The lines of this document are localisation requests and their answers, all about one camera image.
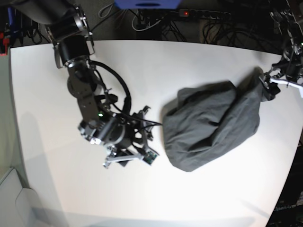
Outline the dark grey t-shirt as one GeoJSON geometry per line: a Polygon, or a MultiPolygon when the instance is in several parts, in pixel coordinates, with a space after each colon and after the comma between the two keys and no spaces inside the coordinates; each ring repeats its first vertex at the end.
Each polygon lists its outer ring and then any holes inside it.
{"type": "Polygon", "coordinates": [[[162,118],[168,160],[192,172],[230,152],[257,132],[261,103],[279,92],[260,68],[238,86],[225,80],[180,89],[162,118]]]}

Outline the red clamp at table corner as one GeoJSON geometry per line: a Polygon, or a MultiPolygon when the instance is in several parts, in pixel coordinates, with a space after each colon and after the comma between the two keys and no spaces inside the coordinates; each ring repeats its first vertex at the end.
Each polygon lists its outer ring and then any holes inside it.
{"type": "Polygon", "coordinates": [[[8,54],[8,48],[9,48],[9,37],[6,37],[4,35],[4,32],[0,33],[0,55],[5,56],[8,54]]]}

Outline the blue box at top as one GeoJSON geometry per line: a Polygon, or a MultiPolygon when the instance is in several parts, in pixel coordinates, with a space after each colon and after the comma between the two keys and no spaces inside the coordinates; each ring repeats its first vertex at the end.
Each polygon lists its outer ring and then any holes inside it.
{"type": "Polygon", "coordinates": [[[115,0],[121,9],[176,9],[180,0],[115,0]]]}

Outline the black power strip red light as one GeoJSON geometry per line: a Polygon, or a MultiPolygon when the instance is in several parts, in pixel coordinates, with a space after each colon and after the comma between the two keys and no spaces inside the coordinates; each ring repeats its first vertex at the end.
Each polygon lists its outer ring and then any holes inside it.
{"type": "Polygon", "coordinates": [[[214,19],[214,20],[229,20],[232,15],[229,12],[196,10],[196,9],[180,9],[178,11],[180,17],[191,19],[214,19]]]}

